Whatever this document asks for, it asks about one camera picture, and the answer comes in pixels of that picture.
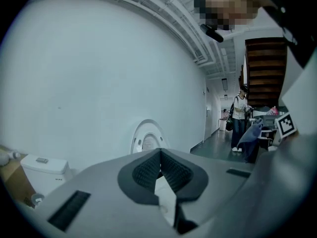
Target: white shirt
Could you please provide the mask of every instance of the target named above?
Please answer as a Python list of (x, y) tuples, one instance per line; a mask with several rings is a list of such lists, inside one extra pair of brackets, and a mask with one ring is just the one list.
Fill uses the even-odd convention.
[(234, 97), (234, 109), (233, 109), (233, 115), (232, 118), (238, 119), (238, 120), (244, 120), (244, 110), (237, 112), (235, 108), (244, 109), (248, 105), (247, 99), (244, 97), (243, 99), (240, 98), (238, 95), (237, 98)]

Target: wall light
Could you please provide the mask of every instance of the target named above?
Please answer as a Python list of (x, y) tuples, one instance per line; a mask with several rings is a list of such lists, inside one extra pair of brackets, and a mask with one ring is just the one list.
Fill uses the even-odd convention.
[(223, 78), (221, 81), (222, 81), (223, 90), (228, 91), (228, 80), (226, 78)]

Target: ceiling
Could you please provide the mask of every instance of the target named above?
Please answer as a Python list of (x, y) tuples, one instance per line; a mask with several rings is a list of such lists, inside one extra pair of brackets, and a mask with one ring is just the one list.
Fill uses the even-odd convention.
[[(217, 43), (206, 36), (199, 28), (200, 16), (195, 13), (194, 0), (113, 0), (118, 4), (128, 4), (159, 20), (166, 28), (185, 45), (193, 57), (193, 61), (206, 74), (206, 79), (212, 80), (220, 98), (228, 94), (229, 98), (236, 95), (238, 76), (243, 60), (244, 39), (237, 41), (237, 36), (256, 29), (271, 29), (277, 25), (264, 12), (259, 14), (249, 25), (235, 26), (231, 31), (218, 31), (223, 37), (222, 43)], [(228, 79), (229, 90), (225, 93), (221, 79)]]

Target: wooden staircase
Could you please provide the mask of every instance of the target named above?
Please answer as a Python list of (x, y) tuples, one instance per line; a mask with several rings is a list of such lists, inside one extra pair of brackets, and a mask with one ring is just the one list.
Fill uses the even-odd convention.
[[(252, 107), (278, 106), (287, 61), (283, 38), (246, 40), (248, 103)], [(239, 78), (243, 84), (243, 69)]]

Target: black slot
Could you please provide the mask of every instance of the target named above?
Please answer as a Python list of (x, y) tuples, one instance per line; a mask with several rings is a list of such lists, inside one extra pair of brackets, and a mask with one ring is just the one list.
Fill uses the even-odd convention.
[(250, 172), (236, 170), (236, 169), (228, 169), (227, 173), (235, 175), (235, 176), (245, 177), (245, 178), (249, 178), (251, 175)]
[(56, 228), (65, 231), (90, 197), (89, 193), (76, 191), (48, 220)]

